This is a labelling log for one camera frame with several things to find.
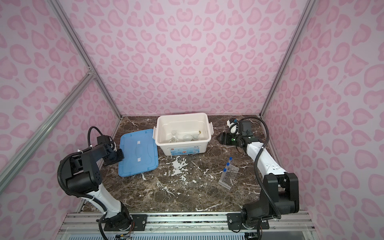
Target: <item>pink wallpaper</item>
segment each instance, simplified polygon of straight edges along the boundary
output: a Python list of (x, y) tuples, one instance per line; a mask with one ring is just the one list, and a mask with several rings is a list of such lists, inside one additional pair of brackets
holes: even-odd
[(321, 0), (267, 113), (321, 239), (384, 239), (384, 2)]
[(85, 75), (44, 0), (0, 3), (0, 172)]
[(259, 113), (306, 0), (63, 0), (123, 114)]
[[(117, 122), (92, 82), (0, 196), (0, 239), (54, 239), (66, 213), (73, 212), (80, 202), (59, 187), (59, 161), (87, 147), (90, 126), (111, 135)], [(94, 145), (95, 132), (91, 135)]]

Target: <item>black mounting plate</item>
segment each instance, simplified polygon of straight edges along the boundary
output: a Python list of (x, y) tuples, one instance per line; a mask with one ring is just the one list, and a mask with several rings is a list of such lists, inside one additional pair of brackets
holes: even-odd
[[(239, 230), (240, 227), (242, 230), (250, 230), (250, 229), (247, 229), (243, 226), (242, 224), (242, 218), (241, 218), (241, 214), (238, 213), (238, 214), (227, 214), (227, 223), (228, 223), (228, 229), (229, 230)], [(269, 229), (269, 223), (268, 223), (268, 220), (266, 220), (266, 222), (262, 222), (261, 223), (261, 227), (262, 229)]]
[[(145, 230), (145, 226), (147, 225), (147, 215), (146, 214), (132, 214), (131, 217), (132, 217), (132, 221), (135, 224), (134, 228), (132, 229), (132, 231), (144, 231)], [(110, 232), (110, 231), (119, 232), (120, 229), (118, 229), (118, 228), (110, 228), (107, 225), (105, 225), (104, 231), (106, 231), (106, 232)]]

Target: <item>blue plastic lid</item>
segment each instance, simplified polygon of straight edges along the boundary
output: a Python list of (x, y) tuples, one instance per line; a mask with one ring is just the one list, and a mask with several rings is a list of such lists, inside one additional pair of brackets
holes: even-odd
[(120, 139), (124, 159), (119, 162), (119, 175), (127, 177), (156, 169), (159, 165), (153, 129), (124, 134)]

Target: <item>heart pattern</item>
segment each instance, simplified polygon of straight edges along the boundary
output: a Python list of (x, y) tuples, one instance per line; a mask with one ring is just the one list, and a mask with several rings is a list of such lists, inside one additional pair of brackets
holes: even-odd
[(0, 9), (1, 172), (88, 70), (45, 1)]
[[(0, 195), (1, 239), (55, 238), (63, 216), (73, 212), (80, 199), (64, 194), (57, 183), (59, 161), (84, 149), (91, 125), (111, 135), (118, 123), (112, 109), (95, 82), (91, 82), (22, 171)], [(91, 144), (96, 145), (96, 131)]]
[(383, 6), (320, 0), (267, 111), (320, 239), (384, 238)]
[(259, 113), (305, 3), (61, 1), (124, 115)]

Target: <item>diagonal metal bar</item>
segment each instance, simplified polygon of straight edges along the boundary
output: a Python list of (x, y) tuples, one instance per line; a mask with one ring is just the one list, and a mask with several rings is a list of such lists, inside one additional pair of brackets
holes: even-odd
[(292, 39), (288, 45), (288, 48), (287, 48), (287, 51), (285, 52), (285, 55), (283, 57), (283, 60), (279, 66), (279, 69), (277, 70), (277, 74), (275, 76), (275, 79), (273, 80), (273, 84), (271, 86), (271, 89), (269, 90), (268, 92), (268, 95), (266, 97), (266, 100), (265, 100), (265, 103), (261, 109), (261, 112), (260, 112), (260, 116), (261, 117), (264, 117), (268, 107), (269, 107), (269, 104), (271, 103), (272, 101), (272, 98), (273, 98), (273, 95), (276, 91), (276, 88), (278, 87), (283, 75), (284, 75), (284, 72), (289, 64), (289, 61), (295, 51), (295, 48), (297, 46), (297, 44), (299, 43), (300, 41), (300, 38), (301, 36), (303, 35), (304, 31), (305, 31), (305, 28), (312, 16), (312, 13), (315, 11), (316, 9), (316, 6), (317, 6), (317, 3), (318, 3), (318, 0), (308, 0), (305, 7), (304, 7), (304, 10), (303, 10), (303, 14), (301, 15), (301, 18), (297, 24), (297, 27), (293, 33), (293, 36), (292, 36)]
[(85, 47), (81, 43), (81, 40), (75, 30), (72, 27), (71, 22), (69, 21), (69, 18), (67, 14), (65, 13), (63, 6), (60, 4), (58, 0), (46, 0), (48, 4), (51, 6), (53, 12), (55, 13), (57, 19), (63, 26), (64, 30), (66, 31), (68, 37), (71, 39), (74, 47), (79, 53), (79, 56), (82, 58), (86, 66), (88, 66), (89, 70), (92, 70), (96, 74), (96, 82), (100, 87), (101, 92), (104, 94), (105, 98), (107, 99), (108, 103), (112, 107), (113, 111), (115, 112), (116, 116), (121, 119), (121, 112), (119, 108), (117, 107), (115, 101), (113, 100), (111, 94), (107, 90), (105, 84), (101, 80), (101, 77), (99, 73), (97, 72), (97, 69), (95, 68), (94, 64), (91, 61), (91, 58), (87, 54)]
[(23, 149), (10, 159), (7, 167), (0, 174), (0, 194), (24, 167), (93, 79), (95, 79), (95, 74), (92, 71), (88, 72), (48, 119), (36, 130), (35, 134), (25, 143)]

